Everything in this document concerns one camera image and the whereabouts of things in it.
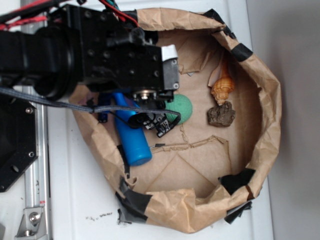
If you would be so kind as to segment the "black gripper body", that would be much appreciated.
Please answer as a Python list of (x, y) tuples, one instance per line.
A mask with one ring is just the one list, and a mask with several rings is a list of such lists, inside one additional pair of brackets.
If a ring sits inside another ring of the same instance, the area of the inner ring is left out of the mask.
[(83, 48), (96, 54), (84, 59), (84, 85), (94, 93), (122, 93), (144, 110), (164, 110), (180, 87), (174, 45), (147, 42), (140, 27), (126, 30), (114, 17), (89, 26), (82, 23)]

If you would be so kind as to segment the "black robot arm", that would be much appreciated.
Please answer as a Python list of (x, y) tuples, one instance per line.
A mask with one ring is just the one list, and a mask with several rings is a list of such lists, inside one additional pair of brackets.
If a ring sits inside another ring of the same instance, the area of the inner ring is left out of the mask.
[(174, 99), (179, 88), (174, 45), (159, 47), (145, 31), (127, 27), (119, 12), (45, 0), (0, 18), (0, 92), (52, 107), (70, 107), (77, 85), (122, 93), (138, 113), (162, 114), (153, 101)]

